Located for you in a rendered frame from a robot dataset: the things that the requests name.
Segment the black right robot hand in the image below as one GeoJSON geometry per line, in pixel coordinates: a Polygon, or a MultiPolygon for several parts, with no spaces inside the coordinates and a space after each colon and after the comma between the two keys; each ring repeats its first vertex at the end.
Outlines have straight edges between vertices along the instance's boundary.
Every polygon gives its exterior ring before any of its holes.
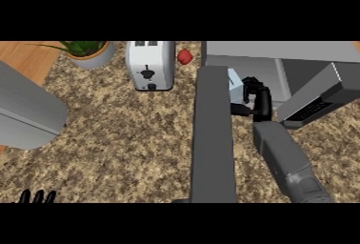
{"type": "Polygon", "coordinates": [[[243,79],[243,103],[230,104],[230,114],[254,116],[254,122],[270,121],[273,116],[273,103],[270,89],[263,85],[254,76],[243,79]],[[255,96],[254,107],[246,107],[249,95],[255,96]]]}

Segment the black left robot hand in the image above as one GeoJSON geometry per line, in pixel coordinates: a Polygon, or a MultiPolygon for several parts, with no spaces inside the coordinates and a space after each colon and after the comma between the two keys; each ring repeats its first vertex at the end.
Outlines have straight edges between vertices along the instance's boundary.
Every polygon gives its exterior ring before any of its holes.
{"type": "Polygon", "coordinates": [[[18,203],[53,203],[56,197],[56,191],[52,191],[49,194],[44,194],[44,190],[38,190],[35,193],[35,196],[31,196],[31,191],[29,189],[24,190],[21,193],[21,197],[18,200],[18,203]]]}

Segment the white milk carton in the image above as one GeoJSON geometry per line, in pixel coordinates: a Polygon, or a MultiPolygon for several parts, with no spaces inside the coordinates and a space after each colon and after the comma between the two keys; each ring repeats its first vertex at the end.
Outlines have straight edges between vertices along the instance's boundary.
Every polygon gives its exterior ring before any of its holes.
{"type": "Polygon", "coordinates": [[[234,69],[227,70],[227,78],[230,102],[234,104],[243,104],[243,82],[234,69]]]}

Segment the dark grey microwave door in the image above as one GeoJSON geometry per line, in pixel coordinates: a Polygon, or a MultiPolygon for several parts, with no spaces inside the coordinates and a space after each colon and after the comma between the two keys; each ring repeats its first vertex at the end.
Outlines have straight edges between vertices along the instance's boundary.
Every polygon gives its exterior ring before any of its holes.
{"type": "Polygon", "coordinates": [[[227,68],[204,66],[195,82],[192,203],[234,203],[227,68]]]}

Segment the red fruit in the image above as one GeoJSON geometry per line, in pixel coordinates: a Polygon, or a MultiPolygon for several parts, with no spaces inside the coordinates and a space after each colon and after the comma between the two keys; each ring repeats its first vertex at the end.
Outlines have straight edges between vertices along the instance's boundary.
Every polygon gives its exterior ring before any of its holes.
{"type": "Polygon", "coordinates": [[[183,49],[177,53],[177,61],[181,65],[187,65],[193,60],[193,55],[187,49],[183,49]]]}

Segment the white toaster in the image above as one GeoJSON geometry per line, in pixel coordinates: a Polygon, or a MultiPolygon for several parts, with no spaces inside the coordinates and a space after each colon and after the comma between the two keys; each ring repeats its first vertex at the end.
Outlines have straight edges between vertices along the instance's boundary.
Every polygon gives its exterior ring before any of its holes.
{"type": "Polygon", "coordinates": [[[139,91],[168,91],[174,83],[175,43],[128,41],[125,64],[139,91]]]}

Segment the potted green plant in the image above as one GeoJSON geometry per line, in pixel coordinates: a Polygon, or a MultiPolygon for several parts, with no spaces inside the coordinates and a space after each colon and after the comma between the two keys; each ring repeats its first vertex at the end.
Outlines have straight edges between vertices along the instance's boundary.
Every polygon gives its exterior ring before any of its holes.
{"type": "Polygon", "coordinates": [[[115,46],[111,41],[60,41],[63,47],[40,44],[63,51],[75,65],[87,70],[102,67],[112,59],[115,46]]]}

